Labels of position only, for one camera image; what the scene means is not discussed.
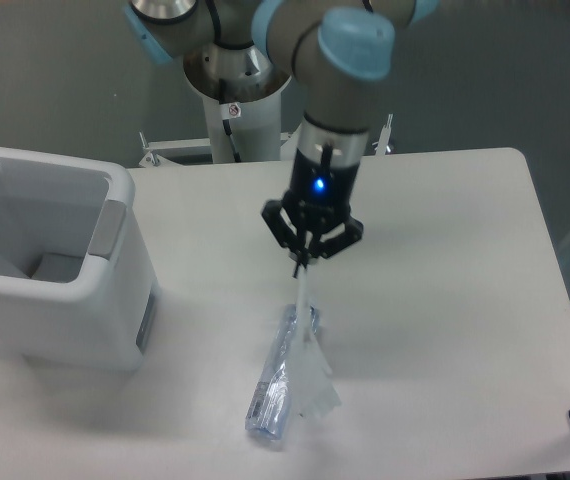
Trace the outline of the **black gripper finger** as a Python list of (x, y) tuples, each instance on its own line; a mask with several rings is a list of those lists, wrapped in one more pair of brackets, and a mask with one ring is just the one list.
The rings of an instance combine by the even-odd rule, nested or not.
[(306, 268), (309, 254), (306, 246), (306, 232), (298, 233), (283, 217), (284, 209), (281, 200), (267, 200), (261, 217), (266, 223), (277, 244), (293, 255), (293, 277), (297, 278), (301, 268)]
[(302, 254), (302, 264), (309, 265), (317, 259), (329, 259), (362, 239), (364, 225), (359, 220), (350, 217), (342, 227), (341, 232), (325, 240), (321, 234), (314, 233)]

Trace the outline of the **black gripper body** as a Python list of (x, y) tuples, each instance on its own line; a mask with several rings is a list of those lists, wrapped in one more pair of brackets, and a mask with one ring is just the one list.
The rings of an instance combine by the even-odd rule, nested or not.
[(329, 233), (351, 214), (350, 198), (359, 164), (339, 165), (339, 154), (323, 145), (318, 158), (297, 151), (282, 205), (297, 232)]

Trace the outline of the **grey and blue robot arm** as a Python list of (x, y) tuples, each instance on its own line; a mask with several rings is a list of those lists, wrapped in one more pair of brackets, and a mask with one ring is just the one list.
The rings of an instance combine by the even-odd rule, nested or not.
[(366, 108), (391, 69), (397, 30), (434, 1), (130, 1), (155, 51), (256, 49), (308, 90), (290, 185), (261, 215), (298, 268), (361, 240), (350, 197), (371, 129)]

